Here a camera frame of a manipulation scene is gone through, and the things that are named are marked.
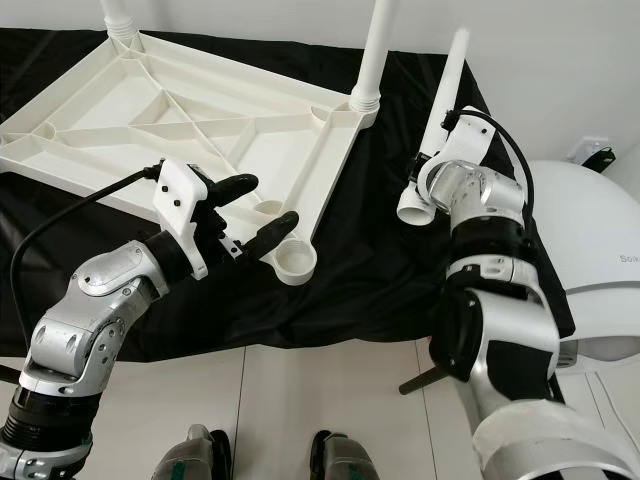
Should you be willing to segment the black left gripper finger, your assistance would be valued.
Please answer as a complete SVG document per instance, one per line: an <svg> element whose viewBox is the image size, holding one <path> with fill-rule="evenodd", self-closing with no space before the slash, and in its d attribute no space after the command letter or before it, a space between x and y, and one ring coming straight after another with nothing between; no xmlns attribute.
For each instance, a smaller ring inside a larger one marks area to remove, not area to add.
<svg viewBox="0 0 640 480"><path fill-rule="evenodd" d="M259 178L256 175L229 175L212 187L212 201L236 201L255 191L257 186L259 186Z"/></svg>
<svg viewBox="0 0 640 480"><path fill-rule="evenodd" d="M268 255L292 233L298 221L300 215L296 211L287 211L257 229L255 237L244 243L244 261L259 261Z"/></svg>

